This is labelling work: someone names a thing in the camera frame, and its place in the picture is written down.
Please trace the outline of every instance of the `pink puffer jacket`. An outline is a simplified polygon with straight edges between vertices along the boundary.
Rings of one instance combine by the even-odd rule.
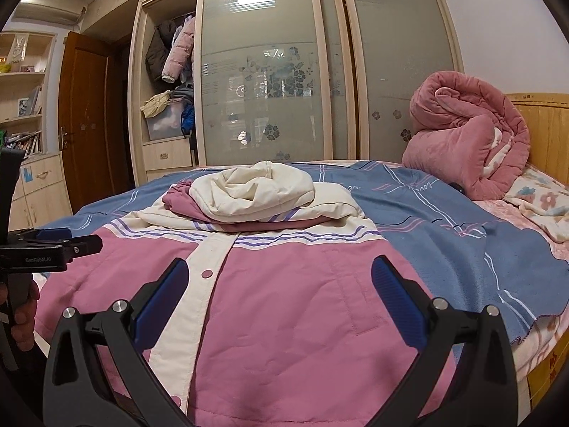
[[[174,83],[184,69],[188,58],[193,51],[193,34],[196,29],[196,18],[186,21],[180,35],[176,38],[172,49],[162,70],[162,79],[170,84]]]

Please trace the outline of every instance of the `white wall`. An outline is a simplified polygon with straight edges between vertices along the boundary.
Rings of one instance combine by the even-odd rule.
[[[62,69],[63,50],[65,45],[63,39],[67,36],[72,27],[64,25],[49,24],[48,22],[32,20],[8,20],[4,27],[5,31],[33,31],[47,32],[56,34],[55,47],[51,58],[51,66],[47,78],[47,98],[46,98],[46,141],[47,151],[59,151],[58,144],[58,96],[59,96],[59,74]]]
[[[467,74],[505,93],[569,93],[569,44],[542,0],[446,0]]]

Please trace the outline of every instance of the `bed frame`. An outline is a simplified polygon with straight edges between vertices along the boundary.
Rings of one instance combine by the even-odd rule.
[[[529,162],[563,185],[569,184],[569,94],[514,93],[507,95],[521,112],[530,130]],[[569,331],[554,349],[520,382],[520,418],[532,415],[523,427],[539,425],[545,413],[556,422],[569,423]]]

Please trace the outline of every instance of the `headboard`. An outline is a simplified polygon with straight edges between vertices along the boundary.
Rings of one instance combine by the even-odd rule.
[[[530,129],[529,162],[563,184],[569,184],[569,94],[507,95]]]

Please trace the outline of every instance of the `blue blanket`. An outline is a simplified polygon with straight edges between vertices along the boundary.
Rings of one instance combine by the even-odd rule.
[[[351,167],[294,164],[314,181],[351,191],[379,232],[401,252],[436,296],[457,309],[494,304],[511,340],[525,336],[540,315],[559,314],[569,298],[569,264],[551,254],[543,237],[484,211],[437,178],[377,162]],[[47,228],[68,226],[74,236],[141,210],[181,179],[216,172],[172,174],[135,190],[95,202]]]

